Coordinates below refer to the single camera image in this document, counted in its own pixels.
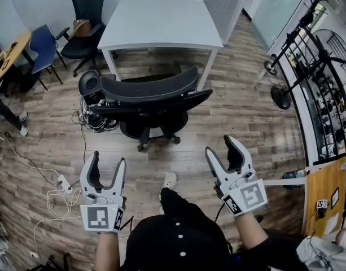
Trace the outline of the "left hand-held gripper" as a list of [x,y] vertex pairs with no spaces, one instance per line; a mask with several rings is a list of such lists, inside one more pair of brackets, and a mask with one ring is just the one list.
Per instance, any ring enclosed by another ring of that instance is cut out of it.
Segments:
[[94,151],[85,162],[80,173],[84,203],[80,205],[81,217],[86,231],[97,233],[118,233],[125,211],[122,190],[125,182],[126,161],[121,158],[113,181],[104,187],[103,194],[87,191],[101,191],[100,172],[98,168],[99,152]]

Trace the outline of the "white square table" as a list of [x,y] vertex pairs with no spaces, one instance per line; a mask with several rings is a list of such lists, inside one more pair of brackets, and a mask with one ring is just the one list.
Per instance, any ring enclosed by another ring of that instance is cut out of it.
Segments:
[[157,47],[208,50],[201,91],[223,44],[203,0],[121,0],[98,44],[110,72],[118,74],[112,51]]

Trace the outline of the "white power strip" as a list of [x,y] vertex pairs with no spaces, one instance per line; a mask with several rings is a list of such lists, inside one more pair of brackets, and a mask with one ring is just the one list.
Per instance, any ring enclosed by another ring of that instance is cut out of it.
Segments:
[[71,184],[67,181],[65,176],[61,174],[58,177],[58,185],[57,190],[64,193],[64,194],[71,194],[72,193],[72,187]]

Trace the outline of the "patterned cube device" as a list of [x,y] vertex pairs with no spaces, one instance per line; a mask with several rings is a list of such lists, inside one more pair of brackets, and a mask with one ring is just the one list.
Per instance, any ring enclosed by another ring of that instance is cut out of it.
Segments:
[[329,202],[326,199],[318,200],[316,204],[316,217],[317,219],[324,218]]

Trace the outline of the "black metal railing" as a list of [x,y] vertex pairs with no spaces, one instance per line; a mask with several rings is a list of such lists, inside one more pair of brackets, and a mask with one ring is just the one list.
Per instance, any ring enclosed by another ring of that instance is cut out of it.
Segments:
[[[331,56],[346,59],[346,43],[337,32],[310,32],[318,36]],[[317,60],[318,50],[303,29],[275,65],[284,79],[276,85],[288,89]],[[346,64],[332,65],[336,77],[326,67],[322,77],[309,76],[288,94],[299,121],[307,165],[346,155]]]

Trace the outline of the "teal waste bin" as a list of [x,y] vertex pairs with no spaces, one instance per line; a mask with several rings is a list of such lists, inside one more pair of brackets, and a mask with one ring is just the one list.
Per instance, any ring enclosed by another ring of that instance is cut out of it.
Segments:
[[305,176],[306,176],[305,170],[304,169],[300,169],[300,170],[286,172],[282,176],[282,178],[284,180],[287,180],[287,179],[292,179],[292,178],[301,178],[301,177],[305,177]]

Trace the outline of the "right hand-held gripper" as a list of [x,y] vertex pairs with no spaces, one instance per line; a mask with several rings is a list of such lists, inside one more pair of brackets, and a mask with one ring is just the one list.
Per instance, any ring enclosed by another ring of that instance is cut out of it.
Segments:
[[233,216],[240,216],[266,205],[268,199],[263,180],[251,170],[252,158],[247,149],[230,135],[224,135],[224,141],[228,169],[210,147],[206,147],[205,157],[216,178],[218,197]]

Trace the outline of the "round wooden table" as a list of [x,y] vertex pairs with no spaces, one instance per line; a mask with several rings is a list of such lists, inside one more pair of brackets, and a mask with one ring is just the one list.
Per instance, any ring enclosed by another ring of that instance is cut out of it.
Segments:
[[0,80],[14,65],[20,55],[24,55],[27,61],[30,60],[30,56],[25,48],[28,46],[31,36],[31,31],[21,34],[9,47],[0,52]]

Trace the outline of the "black open equipment case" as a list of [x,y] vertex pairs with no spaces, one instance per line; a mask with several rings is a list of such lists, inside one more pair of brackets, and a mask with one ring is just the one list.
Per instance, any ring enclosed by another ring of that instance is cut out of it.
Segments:
[[80,77],[78,82],[78,90],[81,96],[79,114],[80,122],[87,129],[91,129],[94,133],[110,131],[115,129],[119,122],[99,114],[95,114],[88,110],[90,106],[107,106],[104,94],[101,91],[100,75],[96,70],[88,70]]

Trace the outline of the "person's black trousers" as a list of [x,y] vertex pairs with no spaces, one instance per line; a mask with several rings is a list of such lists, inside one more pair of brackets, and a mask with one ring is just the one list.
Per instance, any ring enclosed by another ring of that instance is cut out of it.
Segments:
[[183,221],[196,220],[203,214],[197,205],[189,203],[177,192],[167,187],[162,188],[160,192],[160,203],[165,215]]

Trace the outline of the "wooden desk white legs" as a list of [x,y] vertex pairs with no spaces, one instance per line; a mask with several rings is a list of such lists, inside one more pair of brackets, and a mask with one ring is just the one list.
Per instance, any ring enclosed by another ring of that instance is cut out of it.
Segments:
[[[346,197],[346,157],[304,168],[305,177],[264,180],[268,205],[261,212],[263,227],[285,234],[324,238],[343,224]],[[331,209],[331,196],[339,188],[339,200]],[[324,218],[317,219],[318,200],[329,202]]]

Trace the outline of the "person's white shoe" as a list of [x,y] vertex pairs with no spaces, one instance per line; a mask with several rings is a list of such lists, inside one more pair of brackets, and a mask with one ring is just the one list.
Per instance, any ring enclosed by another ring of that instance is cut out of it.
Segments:
[[164,189],[174,190],[176,183],[177,183],[177,175],[173,172],[166,172],[164,183],[163,183],[162,188],[160,190],[159,196],[161,196],[161,192]]

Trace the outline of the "brown bag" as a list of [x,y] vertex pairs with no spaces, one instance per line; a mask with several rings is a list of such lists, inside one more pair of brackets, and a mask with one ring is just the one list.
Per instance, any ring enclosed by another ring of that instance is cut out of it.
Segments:
[[91,31],[90,20],[75,20],[73,22],[73,32],[69,36],[69,39],[73,37],[87,37]]

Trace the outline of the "black mesh office chair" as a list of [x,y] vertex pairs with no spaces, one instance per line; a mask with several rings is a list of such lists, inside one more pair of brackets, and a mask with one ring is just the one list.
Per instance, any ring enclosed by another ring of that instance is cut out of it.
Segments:
[[188,111],[212,94],[211,89],[196,89],[198,78],[196,66],[172,77],[144,82],[117,81],[113,75],[103,75],[95,89],[104,95],[106,104],[87,105],[84,113],[118,121],[127,137],[139,141],[139,152],[155,139],[179,144],[176,134],[186,126]]

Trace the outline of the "black pedestal fan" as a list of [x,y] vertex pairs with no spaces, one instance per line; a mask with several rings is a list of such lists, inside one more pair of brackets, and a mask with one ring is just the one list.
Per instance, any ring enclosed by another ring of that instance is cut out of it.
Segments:
[[312,35],[307,27],[305,27],[304,30],[318,50],[318,60],[311,67],[309,67],[304,75],[301,78],[298,78],[296,82],[288,89],[285,90],[283,88],[279,88],[277,85],[271,88],[270,94],[273,102],[283,110],[287,110],[291,106],[291,98],[288,96],[290,91],[298,86],[304,79],[308,78],[309,76],[322,77],[326,67],[329,67],[334,77],[336,77],[337,73],[332,65],[332,62],[346,64],[346,59],[331,56],[330,53],[324,48],[317,35]]

